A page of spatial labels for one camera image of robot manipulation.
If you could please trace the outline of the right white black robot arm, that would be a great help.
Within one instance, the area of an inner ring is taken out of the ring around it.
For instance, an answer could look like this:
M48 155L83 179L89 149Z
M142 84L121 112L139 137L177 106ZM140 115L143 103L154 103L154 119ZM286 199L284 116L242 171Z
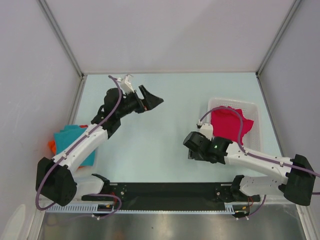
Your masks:
M283 195L288 201L309 206L316 173L307 158L268 156L243 148L223 137L208 139L200 132L192 131L183 141L192 158L197 161L244 167L263 174L262 177L237 176L236 185L230 188L231 196L242 201L253 195Z

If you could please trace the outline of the orange folded t shirt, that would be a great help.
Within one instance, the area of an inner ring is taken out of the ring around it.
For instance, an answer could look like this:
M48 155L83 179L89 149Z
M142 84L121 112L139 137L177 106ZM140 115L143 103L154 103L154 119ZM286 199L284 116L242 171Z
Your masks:
M54 140L51 140L47 143L49 149L52 151L53 154L57 153L57 147L56 147L56 142Z

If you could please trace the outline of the white plastic basket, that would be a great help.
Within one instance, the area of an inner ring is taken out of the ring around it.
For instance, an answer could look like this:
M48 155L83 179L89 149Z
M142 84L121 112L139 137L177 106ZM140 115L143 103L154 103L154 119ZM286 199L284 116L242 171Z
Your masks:
M243 120L241 144L245 148L262 152L263 138L260 110L255 103L228 98L213 97L208 101L207 109L216 107L232 108L239 113ZM213 135L236 141L240 120L230 110L215 110L206 116L206 122L213 125Z

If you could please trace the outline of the teal folded t shirt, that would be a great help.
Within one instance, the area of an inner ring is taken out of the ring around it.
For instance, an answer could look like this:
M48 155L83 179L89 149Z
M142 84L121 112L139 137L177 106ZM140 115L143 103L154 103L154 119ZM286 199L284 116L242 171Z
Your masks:
M88 125L65 125L59 132L53 133L53 141L56 144L56 154L61 153L69 145L71 145L78 137L80 137Z

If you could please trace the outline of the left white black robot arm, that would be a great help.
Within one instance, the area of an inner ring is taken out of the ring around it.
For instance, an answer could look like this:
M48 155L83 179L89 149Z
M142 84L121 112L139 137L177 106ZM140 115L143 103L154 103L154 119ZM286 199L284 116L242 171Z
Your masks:
M141 114L150 111L164 102L143 85L139 89L142 98L139 98L135 90L124 93L120 87L109 89L104 97L104 104L84 133L53 158L43 157L38 162L35 183L37 209L43 209L39 203L40 196L62 207L73 199L84 200L96 196L105 200L110 196L111 188L105 177L93 173L75 177L74 174L84 160L118 130L121 118L133 112Z

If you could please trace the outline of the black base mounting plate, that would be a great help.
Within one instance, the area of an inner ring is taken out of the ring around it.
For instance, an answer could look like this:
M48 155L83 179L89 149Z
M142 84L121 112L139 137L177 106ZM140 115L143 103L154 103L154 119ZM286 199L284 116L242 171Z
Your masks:
M258 203L259 195L247 196L230 182L106 183L100 192L119 197L121 210L223 211L225 203Z

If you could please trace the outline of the red t shirt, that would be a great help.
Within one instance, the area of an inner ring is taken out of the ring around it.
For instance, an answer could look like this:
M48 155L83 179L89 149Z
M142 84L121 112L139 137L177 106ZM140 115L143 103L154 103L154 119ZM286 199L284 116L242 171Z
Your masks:
M253 127L254 121L251 119L247 119L243 115L243 111L241 109L234 109L228 106L229 109L218 109L211 113L210 115L210 123L213 126L213 135L215 137L222 137L225 139L229 139L233 142L238 141L238 134L240 130L240 119L237 112L242 119L242 130L240 134L240 143L243 145L243 137L246 135Z

